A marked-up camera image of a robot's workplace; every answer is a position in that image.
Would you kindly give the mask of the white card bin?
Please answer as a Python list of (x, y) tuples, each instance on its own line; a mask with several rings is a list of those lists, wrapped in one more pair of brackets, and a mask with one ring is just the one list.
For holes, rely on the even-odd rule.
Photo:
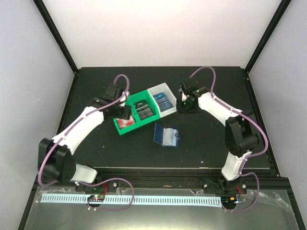
[(152, 97), (161, 118), (173, 114), (177, 111), (177, 99), (166, 83), (161, 83), (159, 85), (153, 86), (147, 89), (147, 91)]

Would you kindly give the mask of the green double card bin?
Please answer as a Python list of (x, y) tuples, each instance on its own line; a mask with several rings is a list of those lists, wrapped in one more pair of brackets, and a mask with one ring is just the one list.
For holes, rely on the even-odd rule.
[[(134, 103), (135, 102), (138, 102), (140, 100), (143, 100), (145, 99), (147, 101), (147, 103), (149, 104), (150, 108), (153, 110), (154, 112), (154, 116), (151, 116), (147, 119), (144, 119), (144, 120), (140, 120), (135, 108), (134, 108)], [(115, 127), (118, 131), (118, 133), (122, 136), (128, 132), (131, 132), (133, 130), (136, 130), (142, 126), (145, 126), (153, 121), (156, 121), (158, 119), (160, 119), (160, 116), (159, 116), (159, 112), (158, 112), (158, 109), (152, 99), (152, 97), (149, 95), (148, 91), (147, 90), (144, 90), (144, 91), (141, 91), (139, 93), (136, 93), (136, 94), (133, 94), (130, 96), (130, 98), (128, 99), (128, 101), (126, 102), (126, 105), (129, 105), (131, 107), (131, 117), (133, 117), (134, 121), (135, 121), (135, 124), (129, 126), (129, 127), (126, 127), (124, 129), (119, 129), (119, 126), (116, 122), (116, 118), (113, 119), (114, 121), (114, 124), (115, 124)]]

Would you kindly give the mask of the blue leather card holder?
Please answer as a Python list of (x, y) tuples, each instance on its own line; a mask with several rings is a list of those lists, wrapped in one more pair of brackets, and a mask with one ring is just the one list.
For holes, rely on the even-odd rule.
[(179, 131), (173, 128), (162, 127), (159, 124), (154, 126), (153, 141), (163, 147), (178, 147), (181, 139)]

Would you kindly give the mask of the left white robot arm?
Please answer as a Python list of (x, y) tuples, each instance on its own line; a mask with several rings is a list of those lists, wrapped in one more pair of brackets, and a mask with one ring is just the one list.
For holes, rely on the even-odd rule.
[(86, 183), (92, 191), (103, 186), (103, 179), (94, 168), (77, 164), (74, 153), (81, 142), (98, 126), (114, 118), (129, 118), (131, 107), (129, 87), (122, 89), (115, 84), (108, 86), (106, 93), (96, 97), (64, 131), (52, 139), (44, 138), (38, 145), (38, 183), (45, 186), (42, 177), (52, 179), (48, 185), (57, 182)]

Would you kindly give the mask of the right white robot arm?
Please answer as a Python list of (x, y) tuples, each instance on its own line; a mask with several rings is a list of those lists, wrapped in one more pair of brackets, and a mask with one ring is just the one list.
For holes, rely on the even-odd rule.
[(192, 78), (180, 84), (181, 99), (177, 100), (177, 111), (184, 114), (208, 112), (225, 127), (225, 145), (228, 155), (217, 179), (217, 185), (222, 193), (230, 193), (239, 182), (243, 163), (260, 143), (260, 132), (249, 121), (254, 120), (254, 113), (236, 111), (224, 101), (218, 102), (218, 97), (206, 87), (199, 87)]

